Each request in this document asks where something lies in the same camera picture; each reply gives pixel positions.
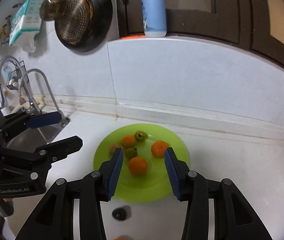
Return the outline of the dark avocado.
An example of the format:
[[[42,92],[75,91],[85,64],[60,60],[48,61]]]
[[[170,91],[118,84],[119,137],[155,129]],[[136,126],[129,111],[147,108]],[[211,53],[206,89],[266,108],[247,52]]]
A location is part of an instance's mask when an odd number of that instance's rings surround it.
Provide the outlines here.
[[[117,207],[112,211],[111,215],[118,221],[125,221],[131,217],[131,206],[125,205]]]

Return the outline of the small orange fruit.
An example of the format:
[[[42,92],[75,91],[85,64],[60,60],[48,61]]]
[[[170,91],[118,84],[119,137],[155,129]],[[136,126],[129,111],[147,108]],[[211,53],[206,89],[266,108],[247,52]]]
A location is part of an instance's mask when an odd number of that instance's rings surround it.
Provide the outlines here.
[[[113,240],[133,240],[133,239],[132,239],[132,237],[130,237],[128,235],[121,235],[121,236],[116,237]]]

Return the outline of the steel sink basin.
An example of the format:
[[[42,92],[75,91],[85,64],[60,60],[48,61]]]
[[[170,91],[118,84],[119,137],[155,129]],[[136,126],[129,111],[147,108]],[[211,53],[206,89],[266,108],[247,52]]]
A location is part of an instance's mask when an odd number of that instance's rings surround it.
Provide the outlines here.
[[[32,114],[32,112],[27,110],[18,110],[17,112],[22,111]],[[34,152],[39,146],[53,142],[62,129],[63,127],[59,122],[58,124],[41,128],[28,128],[17,136],[4,136],[0,133],[0,146],[18,151]]]

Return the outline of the steel sink faucet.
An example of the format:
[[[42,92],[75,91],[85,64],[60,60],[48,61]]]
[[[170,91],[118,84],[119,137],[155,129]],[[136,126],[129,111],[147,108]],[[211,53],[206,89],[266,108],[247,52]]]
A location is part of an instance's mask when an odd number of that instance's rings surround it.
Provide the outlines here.
[[[45,82],[45,85],[47,87],[47,91],[49,92],[50,94],[50,97],[51,97],[51,100],[57,110],[57,112],[61,115],[62,119],[60,121],[61,123],[61,126],[62,127],[65,127],[69,122],[70,122],[70,118],[67,118],[64,113],[62,112],[62,110],[60,109],[60,107],[58,106],[57,104],[57,101],[53,95],[53,92],[52,92],[52,89],[50,87],[50,84],[49,84],[49,81],[45,75],[45,73],[42,71],[42,70],[39,70],[37,68],[32,68],[30,70],[27,70],[26,72],[24,72],[21,76],[21,78],[19,79],[19,83],[18,83],[18,91],[19,91],[19,96],[21,96],[21,87],[23,86],[24,87],[24,91],[27,95],[27,98],[28,98],[28,101],[29,101],[29,104],[31,107],[33,107],[35,109],[35,112],[37,114],[40,114],[41,111],[39,109],[39,107],[37,106],[37,102],[34,98],[34,96],[32,95],[32,93],[30,92],[30,89],[27,88],[27,83],[23,84],[24,83],[24,78],[28,77],[28,74],[30,73],[38,73],[42,76],[42,78],[44,79],[44,82]]]

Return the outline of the tall chrome faucet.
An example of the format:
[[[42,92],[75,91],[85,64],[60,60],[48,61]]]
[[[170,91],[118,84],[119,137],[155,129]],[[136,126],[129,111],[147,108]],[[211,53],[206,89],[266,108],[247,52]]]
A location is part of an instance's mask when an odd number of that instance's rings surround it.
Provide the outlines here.
[[[2,70],[4,66],[8,66],[8,63],[13,64],[14,69],[11,70],[3,80]],[[33,97],[26,69],[13,56],[4,56],[0,60],[0,110],[3,112],[3,115],[6,115],[8,114],[9,107],[4,93],[4,86],[9,90],[16,90],[18,92],[21,92],[21,88],[23,88],[30,104],[30,111],[35,114],[41,114],[41,110]]]

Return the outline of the beige small fruit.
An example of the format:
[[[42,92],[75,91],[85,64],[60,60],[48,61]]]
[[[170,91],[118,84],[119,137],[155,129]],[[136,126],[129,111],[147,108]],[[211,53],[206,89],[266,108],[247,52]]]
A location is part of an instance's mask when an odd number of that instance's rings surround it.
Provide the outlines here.
[[[112,144],[109,148],[109,153],[113,154],[117,148],[122,148],[122,146],[120,144]]]

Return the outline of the orange tangerine near rim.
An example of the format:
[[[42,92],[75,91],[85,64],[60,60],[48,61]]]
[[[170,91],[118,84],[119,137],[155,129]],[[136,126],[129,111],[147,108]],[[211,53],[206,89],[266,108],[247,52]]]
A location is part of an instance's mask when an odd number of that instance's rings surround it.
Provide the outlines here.
[[[122,139],[121,139],[121,145],[124,148],[130,148],[133,147],[136,144],[136,139],[135,136],[128,134],[125,135]]]

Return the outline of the small green fruit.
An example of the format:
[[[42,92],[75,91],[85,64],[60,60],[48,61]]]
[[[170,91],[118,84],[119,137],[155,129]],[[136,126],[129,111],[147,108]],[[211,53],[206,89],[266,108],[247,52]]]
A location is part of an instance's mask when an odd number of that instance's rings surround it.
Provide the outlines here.
[[[136,148],[128,148],[128,149],[126,149],[124,154],[125,154],[126,158],[130,160],[132,158],[137,157],[137,149]]]

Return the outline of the green plastic plate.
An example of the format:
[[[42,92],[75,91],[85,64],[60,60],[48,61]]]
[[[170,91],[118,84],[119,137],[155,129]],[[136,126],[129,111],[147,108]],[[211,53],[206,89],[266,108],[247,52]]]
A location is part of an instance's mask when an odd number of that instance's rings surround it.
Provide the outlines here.
[[[123,150],[123,165],[115,198],[128,203],[148,203],[172,193],[167,175],[165,148],[173,148],[177,158],[189,162],[183,141],[172,131],[153,124],[132,124],[116,129],[99,144],[93,167],[109,160],[113,151]]]

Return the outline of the orange tangerine front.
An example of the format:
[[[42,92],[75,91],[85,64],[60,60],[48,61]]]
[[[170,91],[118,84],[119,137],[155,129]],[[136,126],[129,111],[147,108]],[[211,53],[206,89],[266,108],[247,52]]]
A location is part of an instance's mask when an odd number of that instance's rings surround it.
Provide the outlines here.
[[[148,164],[144,158],[135,157],[130,159],[130,161],[128,162],[128,169],[131,174],[136,176],[142,176],[146,173],[148,169]]]

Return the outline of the tissue paper pack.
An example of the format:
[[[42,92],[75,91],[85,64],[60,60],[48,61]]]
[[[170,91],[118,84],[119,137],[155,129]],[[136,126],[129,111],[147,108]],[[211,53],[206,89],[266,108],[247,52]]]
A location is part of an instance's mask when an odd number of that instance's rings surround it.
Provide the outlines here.
[[[40,32],[42,19],[40,7],[44,0],[26,0],[11,20],[10,47],[21,47],[23,51],[35,52],[34,38]]]

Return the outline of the brass strainer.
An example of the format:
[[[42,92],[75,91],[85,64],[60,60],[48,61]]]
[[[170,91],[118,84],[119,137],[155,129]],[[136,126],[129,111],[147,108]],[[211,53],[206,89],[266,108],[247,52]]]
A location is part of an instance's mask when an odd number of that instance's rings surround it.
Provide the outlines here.
[[[90,32],[93,19],[89,0],[44,0],[40,18],[54,22],[57,36],[68,45],[78,45]]]

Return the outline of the black frying pan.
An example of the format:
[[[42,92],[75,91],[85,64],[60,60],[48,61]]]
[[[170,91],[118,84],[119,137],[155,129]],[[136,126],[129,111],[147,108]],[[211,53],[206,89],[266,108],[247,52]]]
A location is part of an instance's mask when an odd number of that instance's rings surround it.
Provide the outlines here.
[[[113,18],[111,0],[58,0],[60,9],[54,27],[69,50],[86,52],[105,39]]]

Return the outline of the blue lotion pump bottle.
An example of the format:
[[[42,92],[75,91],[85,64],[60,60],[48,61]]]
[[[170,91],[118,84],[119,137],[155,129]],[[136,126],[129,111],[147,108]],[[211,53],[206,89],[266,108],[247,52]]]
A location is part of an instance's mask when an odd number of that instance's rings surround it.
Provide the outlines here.
[[[166,0],[141,0],[143,28],[148,38],[161,38],[167,34]]]

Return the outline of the dark wooden window frame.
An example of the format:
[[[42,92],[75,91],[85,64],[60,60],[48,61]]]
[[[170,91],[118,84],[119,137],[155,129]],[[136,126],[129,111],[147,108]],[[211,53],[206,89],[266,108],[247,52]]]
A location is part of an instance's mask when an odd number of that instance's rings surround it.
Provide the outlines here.
[[[271,35],[270,0],[166,0],[169,34],[203,37],[284,68],[284,43]]]

